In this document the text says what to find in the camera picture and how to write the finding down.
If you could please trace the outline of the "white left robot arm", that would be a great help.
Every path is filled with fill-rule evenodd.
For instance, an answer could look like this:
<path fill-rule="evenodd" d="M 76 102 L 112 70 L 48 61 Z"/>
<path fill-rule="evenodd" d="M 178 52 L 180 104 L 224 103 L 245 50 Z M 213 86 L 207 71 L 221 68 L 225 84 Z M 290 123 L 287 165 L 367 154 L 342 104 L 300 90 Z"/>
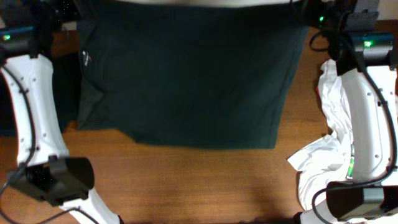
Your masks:
<path fill-rule="evenodd" d="M 70 213 L 80 223 L 121 223 L 95 190 L 90 161 L 71 157 L 53 98 L 53 31 L 78 19 L 78 1 L 2 1 L 1 75 L 10 92 L 17 169 L 6 186 Z"/>

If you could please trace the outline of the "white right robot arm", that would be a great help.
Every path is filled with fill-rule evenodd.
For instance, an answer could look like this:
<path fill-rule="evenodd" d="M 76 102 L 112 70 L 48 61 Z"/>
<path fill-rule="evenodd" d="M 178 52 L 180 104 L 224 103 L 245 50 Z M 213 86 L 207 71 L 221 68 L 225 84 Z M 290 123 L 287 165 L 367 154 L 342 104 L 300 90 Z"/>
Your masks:
<path fill-rule="evenodd" d="M 378 221 L 397 216 L 397 57 L 394 36 L 376 30 L 378 1 L 302 1 L 293 5 L 302 24 L 328 40 L 350 107 L 353 178 L 331 182 L 296 214 L 295 223 Z"/>

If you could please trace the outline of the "dark green Nike t-shirt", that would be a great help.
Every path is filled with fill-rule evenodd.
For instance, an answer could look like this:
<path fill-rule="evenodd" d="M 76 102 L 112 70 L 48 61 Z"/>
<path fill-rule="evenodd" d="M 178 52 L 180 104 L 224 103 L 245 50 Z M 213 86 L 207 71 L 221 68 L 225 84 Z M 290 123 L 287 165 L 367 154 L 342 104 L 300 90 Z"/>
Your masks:
<path fill-rule="evenodd" d="M 288 4 L 88 1 L 80 129 L 208 149 L 272 149 L 307 34 Z"/>

